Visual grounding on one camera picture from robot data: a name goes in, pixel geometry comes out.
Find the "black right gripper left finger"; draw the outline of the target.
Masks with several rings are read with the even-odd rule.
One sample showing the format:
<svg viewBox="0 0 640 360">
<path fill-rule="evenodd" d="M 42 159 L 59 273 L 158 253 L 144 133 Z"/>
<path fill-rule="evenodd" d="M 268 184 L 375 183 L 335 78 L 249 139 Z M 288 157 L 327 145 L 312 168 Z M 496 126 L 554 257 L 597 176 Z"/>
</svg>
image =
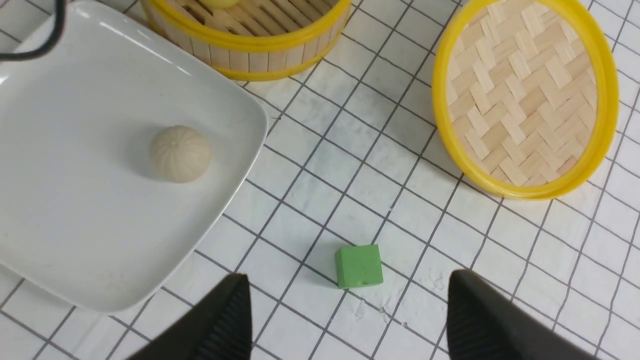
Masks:
<svg viewBox="0 0 640 360">
<path fill-rule="evenodd" d="M 249 360 L 253 321 L 249 277 L 225 276 L 197 305 L 131 360 Z"/>
</svg>

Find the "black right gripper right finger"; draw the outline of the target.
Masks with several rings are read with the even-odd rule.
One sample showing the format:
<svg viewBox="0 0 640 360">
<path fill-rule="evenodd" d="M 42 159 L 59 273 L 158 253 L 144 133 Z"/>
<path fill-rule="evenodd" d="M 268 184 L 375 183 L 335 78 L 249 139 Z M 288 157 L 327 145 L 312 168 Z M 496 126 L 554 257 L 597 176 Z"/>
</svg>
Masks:
<svg viewBox="0 0 640 360">
<path fill-rule="evenodd" d="M 451 360 L 594 360 L 502 296 L 477 273 L 450 274 L 446 340 Z"/>
</svg>

